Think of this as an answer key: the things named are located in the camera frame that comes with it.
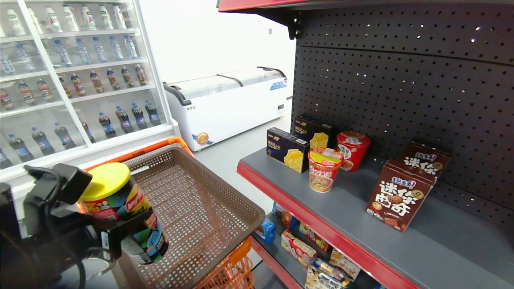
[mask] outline refrigerator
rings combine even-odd
[[[15,199],[32,186],[24,165],[85,168],[179,135],[137,1],[2,0],[0,13],[0,181]]]

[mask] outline orange shopping cart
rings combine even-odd
[[[253,287],[249,236],[264,211],[196,160],[184,140],[169,138],[107,162],[128,165],[169,241],[151,265],[123,254],[112,269],[120,288]]]

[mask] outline snack canister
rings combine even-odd
[[[309,151],[308,157],[310,188],[320,193],[330,191],[344,162],[343,156],[333,149],[316,148]]]
[[[370,138],[359,132],[339,133],[337,135],[337,148],[344,157],[341,170],[347,172],[356,171],[370,144]]]
[[[147,209],[147,229],[121,241],[121,249],[139,264],[159,261],[168,249],[168,239],[157,221],[152,205],[146,200],[130,169],[120,162],[98,166],[89,171],[93,179],[80,197],[80,202],[96,219],[126,221]]]

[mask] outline black pegboard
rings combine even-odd
[[[300,23],[293,117],[366,133],[385,159],[413,137],[450,147],[441,185],[473,201],[434,196],[485,219],[494,214],[476,204],[510,214],[513,6],[360,6],[302,11]]]

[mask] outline red shelf edge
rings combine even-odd
[[[282,281],[282,283],[287,286],[287,288],[303,288],[303,286],[298,284],[298,282],[291,276],[291,274],[289,274],[289,272],[286,271],[286,269],[284,269],[284,267],[282,267],[282,265],[280,265],[253,236],[250,236],[250,244],[253,250],[255,250],[259,256],[261,256],[262,260],[269,266],[269,268],[273,271],[273,273],[275,273],[280,281]]]
[[[376,259],[373,255],[346,238],[337,230],[331,228],[317,215],[305,209],[298,201],[281,191],[275,185],[268,182],[265,178],[260,176],[257,172],[253,171],[250,167],[241,161],[237,164],[237,172],[243,178],[256,186],[259,190],[264,192],[268,197],[279,203],[285,210],[297,216],[298,219],[303,221],[305,220],[307,226],[312,228],[318,235],[320,235],[333,247],[342,248],[343,252],[350,259],[355,261],[355,263],[357,263],[357,265],[359,265],[364,271],[371,273],[372,277],[383,284],[385,287],[391,289],[418,288],[410,280],[389,268],[382,261]],[[275,274],[282,280],[282,276],[277,273]]]

